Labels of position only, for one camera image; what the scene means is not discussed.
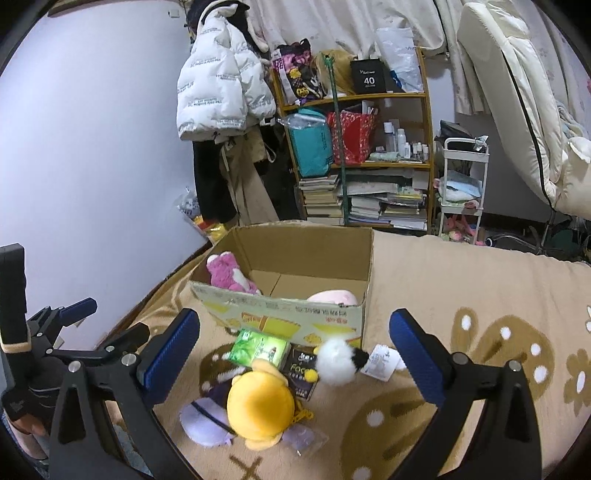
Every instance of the receipt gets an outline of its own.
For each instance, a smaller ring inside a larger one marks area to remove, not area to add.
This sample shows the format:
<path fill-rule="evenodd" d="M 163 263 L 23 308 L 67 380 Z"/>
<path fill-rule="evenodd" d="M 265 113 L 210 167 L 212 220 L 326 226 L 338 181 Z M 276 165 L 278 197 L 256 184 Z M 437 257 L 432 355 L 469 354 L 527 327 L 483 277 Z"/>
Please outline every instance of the receipt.
<path fill-rule="evenodd" d="M 376 345 L 369 356 L 368 362 L 360 372 L 382 382 L 387 382 L 394 370 L 404 370 L 405 368 L 406 365 L 398 351 L 386 345 Z"/>

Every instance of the yellow plush toy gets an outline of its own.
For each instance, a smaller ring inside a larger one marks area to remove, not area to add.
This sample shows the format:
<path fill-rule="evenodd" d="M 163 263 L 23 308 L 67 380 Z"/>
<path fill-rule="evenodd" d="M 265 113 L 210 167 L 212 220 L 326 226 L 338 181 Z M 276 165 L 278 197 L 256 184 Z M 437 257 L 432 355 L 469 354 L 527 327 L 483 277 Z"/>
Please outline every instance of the yellow plush toy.
<path fill-rule="evenodd" d="M 276 445 L 294 421 L 296 402 L 287 379 L 267 360 L 255 359 L 252 372 L 232 379 L 228 395 L 228 422 L 244 437 L 250 450 Z"/>

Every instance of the pink plush toy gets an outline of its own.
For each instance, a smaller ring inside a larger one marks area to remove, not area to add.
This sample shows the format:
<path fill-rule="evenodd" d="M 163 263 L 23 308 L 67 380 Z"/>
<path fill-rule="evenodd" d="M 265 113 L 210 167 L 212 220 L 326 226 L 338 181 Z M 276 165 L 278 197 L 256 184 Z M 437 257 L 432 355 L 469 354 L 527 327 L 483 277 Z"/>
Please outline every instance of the pink plush toy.
<path fill-rule="evenodd" d="M 254 282 L 244 276 L 232 252 L 210 255 L 207 259 L 207 269 L 212 275 L 212 286 L 214 287 L 255 295 L 261 294 Z"/>
<path fill-rule="evenodd" d="M 464 240 L 464 234 L 471 237 L 477 235 L 477 231 L 470 227 L 468 220 L 463 215 L 460 220 L 457 219 L 457 215 L 452 215 L 451 218 L 445 218 L 443 231 L 449 233 L 449 238 L 453 242 L 462 242 Z M 483 246 L 484 244 L 480 240 L 476 241 L 476 245 Z"/>
<path fill-rule="evenodd" d="M 357 305 L 357 299 L 349 290 L 325 290 L 314 293 L 307 301 L 334 303 L 336 305 Z"/>

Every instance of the white puffer jacket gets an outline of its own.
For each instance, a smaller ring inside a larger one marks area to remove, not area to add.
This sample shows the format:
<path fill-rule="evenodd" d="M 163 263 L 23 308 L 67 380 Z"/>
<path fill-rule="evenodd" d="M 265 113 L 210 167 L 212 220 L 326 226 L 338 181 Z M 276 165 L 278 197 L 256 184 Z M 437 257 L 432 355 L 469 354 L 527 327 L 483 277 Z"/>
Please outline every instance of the white puffer jacket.
<path fill-rule="evenodd" d="M 275 100 L 260 59 L 227 17 L 236 5 L 212 2 L 199 20 L 191 56 L 178 78 L 177 128 L 181 140 L 216 140 L 242 135 L 248 127 L 275 115 Z M 249 31 L 261 50 L 267 44 Z"/>

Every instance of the teal bag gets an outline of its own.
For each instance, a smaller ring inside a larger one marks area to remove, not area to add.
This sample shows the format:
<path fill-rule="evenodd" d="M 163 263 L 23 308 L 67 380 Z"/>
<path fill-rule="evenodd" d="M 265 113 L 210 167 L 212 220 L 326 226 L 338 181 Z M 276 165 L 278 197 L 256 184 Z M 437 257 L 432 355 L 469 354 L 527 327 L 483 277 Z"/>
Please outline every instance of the teal bag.
<path fill-rule="evenodd" d="M 325 115 L 310 108 L 301 108 L 299 113 L 326 119 Z M 300 176 L 304 178 L 325 176 L 333 162 L 332 139 L 328 124 L 303 130 L 289 129 L 289 133 L 300 168 Z"/>

